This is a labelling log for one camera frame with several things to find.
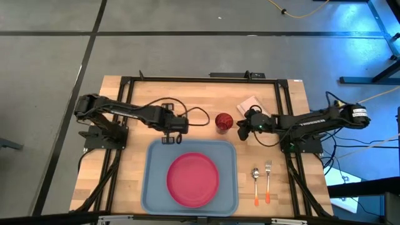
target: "pink plate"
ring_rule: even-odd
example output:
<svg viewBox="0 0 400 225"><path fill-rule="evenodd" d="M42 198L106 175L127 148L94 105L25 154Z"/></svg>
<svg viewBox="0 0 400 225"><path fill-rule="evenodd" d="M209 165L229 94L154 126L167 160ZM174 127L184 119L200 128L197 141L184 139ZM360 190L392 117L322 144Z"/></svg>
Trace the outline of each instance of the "pink plate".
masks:
<svg viewBox="0 0 400 225"><path fill-rule="evenodd" d="M219 186L215 164L201 153L186 153L171 164L167 173L167 188L182 206L198 208L213 199Z"/></svg>

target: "silver fork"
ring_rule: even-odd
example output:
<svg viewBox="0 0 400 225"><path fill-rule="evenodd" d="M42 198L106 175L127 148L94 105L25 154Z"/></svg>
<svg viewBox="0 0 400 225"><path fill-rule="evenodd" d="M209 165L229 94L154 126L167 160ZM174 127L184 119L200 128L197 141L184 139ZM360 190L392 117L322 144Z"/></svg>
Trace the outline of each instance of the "silver fork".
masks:
<svg viewBox="0 0 400 225"><path fill-rule="evenodd" d="M273 162L271 160L267 160L265 162L265 171L267 172L267 193L265 196L265 202L270 203L270 198L269 198L269 174L271 173L271 166L273 165Z"/></svg>

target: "blue tray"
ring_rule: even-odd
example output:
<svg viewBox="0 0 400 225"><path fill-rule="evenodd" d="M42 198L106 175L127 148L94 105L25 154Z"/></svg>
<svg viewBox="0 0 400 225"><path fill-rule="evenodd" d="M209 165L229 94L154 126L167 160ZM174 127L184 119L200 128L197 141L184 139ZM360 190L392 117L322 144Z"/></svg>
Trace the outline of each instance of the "blue tray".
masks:
<svg viewBox="0 0 400 225"><path fill-rule="evenodd" d="M185 153L203 153L219 173L218 192L208 204L187 208L178 204L167 190L169 166ZM153 141L147 150L141 196L142 208L149 214L174 216L230 216L238 208L236 150L226 141L183 140L181 144Z"/></svg>

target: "silver spoon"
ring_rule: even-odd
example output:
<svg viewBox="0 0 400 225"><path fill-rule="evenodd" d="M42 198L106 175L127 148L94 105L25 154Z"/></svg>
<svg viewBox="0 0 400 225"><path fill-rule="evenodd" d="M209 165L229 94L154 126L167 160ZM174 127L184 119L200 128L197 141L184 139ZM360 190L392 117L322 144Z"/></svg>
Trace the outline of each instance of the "silver spoon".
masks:
<svg viewBox="0 0 400 225"><path fill-rule="evenodd" d="M257 178L260 175L258 168L254 168L251 173L252 177L254 178L254 187L255 187L255 195L254 195L254 205L258 206L258 195L257 195Z"/></svg>

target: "wooden table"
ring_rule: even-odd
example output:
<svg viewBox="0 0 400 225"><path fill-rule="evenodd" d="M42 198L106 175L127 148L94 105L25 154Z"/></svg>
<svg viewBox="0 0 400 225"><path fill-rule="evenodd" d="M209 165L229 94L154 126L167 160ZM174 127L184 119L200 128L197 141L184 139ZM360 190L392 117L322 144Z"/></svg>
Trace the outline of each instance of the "wooden table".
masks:
<svg viewBox="0 0 400 225"><path fill-rule="evenodd" d="M105 76L99 94L110 99L116 99L120 80L120 76ZM308 113L309 107L303 82L289 80L288 83L294 114ZM255 140L253 135L250 135L247 141L240 141L236 132L238 129L236 121L243 119L236 106L251 96L256 96L269 113L278 113L273 85L136 81L131 104L144 105L164 96L178 98L188 108L199 106L206 110L211 117L211 123L208 126L190 127L189 133L183 136L184 140L187 138L220 139L229 141L235 146L239 206L233 216L293 216L288 170L279 145L263 147ZM281 96L284 101L283 90L281 90ZM284 102L283 105L284 112L287 113L286 103ZM175 104L175 111L182 113L183 107ZM216 115L221 112L230 114L235 123L234 127L225 135L218 134L213 123ZM207 121L206 116L201 111L191 111L188 118L190 123L193 124L201 124ZM127 125L129 126L129 137L119 165L112 213L145 214L140 200L146 151L149 143L155 139L160 139L163 134L149 129L142 122L133 119L129 119ZM278 140L276 134L262 134L259 137L260 141L264 143L275 143ZM333 214L321 162L313 154L302 154L302 158L308 188L323 208L328 213ZM98 184L103 159L104 150L97 150L89 153L82 160L71 201L71 209L78 208ZM266 175L263 168L267 159L272 160L270 204L265 203ZM251 177L251 169L254 167L258 167L262 171L257 182L259 198L261 199L258 207L254 205L254 180ZM108 187L104 191L101 209L105 208L107 193ZM303 196L298 187L297 195L300 211L304 214Z"/></svg>

